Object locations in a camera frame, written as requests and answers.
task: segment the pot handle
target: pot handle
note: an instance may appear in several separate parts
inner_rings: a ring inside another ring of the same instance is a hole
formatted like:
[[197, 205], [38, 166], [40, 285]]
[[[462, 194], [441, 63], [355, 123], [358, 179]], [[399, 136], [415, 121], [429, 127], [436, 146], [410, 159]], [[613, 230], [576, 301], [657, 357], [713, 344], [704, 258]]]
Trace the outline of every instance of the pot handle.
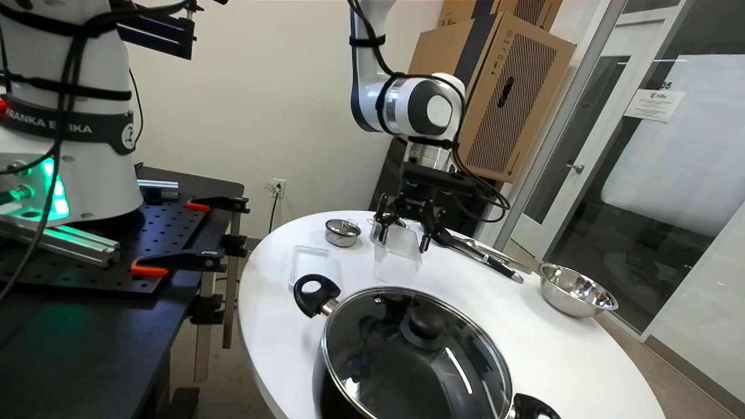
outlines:
[[339, 287], [324, 276], [306, 276], [294, 285], [295, 305], [300, 307], [300, 312], [306, 312], [306, 317], [322, 314], [324, 307], [339, 293], [343, 293]]
[[547, 402], [527, 394], [515, 394], [512, 411], [515, 419], [562, 419]]

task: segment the gray floor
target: gray floor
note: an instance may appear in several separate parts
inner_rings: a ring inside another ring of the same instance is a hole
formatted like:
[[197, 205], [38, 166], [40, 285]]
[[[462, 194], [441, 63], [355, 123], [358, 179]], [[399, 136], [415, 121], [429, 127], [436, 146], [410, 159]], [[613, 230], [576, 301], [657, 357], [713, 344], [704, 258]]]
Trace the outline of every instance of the gray floor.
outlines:
[[[507, 246], [507, 255], [530, 263], [530, 255], [518, 244]], [[634, 363], [653, 384], [668, 419], [735, 419], [725, 405], [719, 405], [710, 394], [696, 387], [675, 366], [663, 362], [648, 344], [639, 342], [626, 333], [614, 319], [599, 319], [608, 333], [626, 349]], [[273, 419], [264, 405], [242, 358], [240, 337], [232, 349], [222, 349], [222, 328], [211, 328], [210, 349], [210, 377], [207, 381], [194, 381], [196, 362], [196, 328], [185, 326], [173, 348], [173, 390], [178, 387], [201, 387], [201, 419]]]

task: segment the stainless steel bowl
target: stainless steel bowl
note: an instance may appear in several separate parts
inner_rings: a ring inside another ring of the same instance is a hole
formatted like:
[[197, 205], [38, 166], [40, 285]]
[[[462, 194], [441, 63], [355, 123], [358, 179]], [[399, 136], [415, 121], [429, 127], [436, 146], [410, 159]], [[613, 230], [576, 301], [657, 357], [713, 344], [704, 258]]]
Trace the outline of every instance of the stainless steel bowl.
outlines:
[[578, 271], [547, 263], [541, 269], [541, 280], [543, 301], [569, 317], [580, 319], [620, 310], [609, 292]]
[[336, 246], [355, 246], [360, 236], [360, 228], [348, 219], [328, 219], [325, 221], [325, 239]]

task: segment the cardboard box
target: cardboard box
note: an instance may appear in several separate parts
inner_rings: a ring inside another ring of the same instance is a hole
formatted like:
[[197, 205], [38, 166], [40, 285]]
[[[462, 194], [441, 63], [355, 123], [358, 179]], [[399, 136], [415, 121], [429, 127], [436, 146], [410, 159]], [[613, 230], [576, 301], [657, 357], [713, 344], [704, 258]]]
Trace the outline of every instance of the cardboard box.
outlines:
[[500, 15], [462, 128], [464, 163], [490, 179], [512, 181], [569, 78], [572, 45]]
[[420, 35], [410, 75], [448, 72], [473, 93], [490, 45], [497, 32], [497, 17], [471, 18]]
[[455, 26], [490, 15], [515, 15], [543, 31], [550, 31], [562, 0], [445, 0], [441, 13], [441, 26]]

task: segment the electrical outlet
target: electrical outlet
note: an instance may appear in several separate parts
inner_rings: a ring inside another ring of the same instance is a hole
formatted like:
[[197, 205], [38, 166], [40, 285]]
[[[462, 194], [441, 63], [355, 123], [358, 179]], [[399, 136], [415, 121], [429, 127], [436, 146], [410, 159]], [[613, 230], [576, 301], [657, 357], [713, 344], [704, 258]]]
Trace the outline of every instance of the electrical outlet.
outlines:
[[273, 177], [267, 187], [279, 198], [286, 194], [286, 181], [281, 177]]

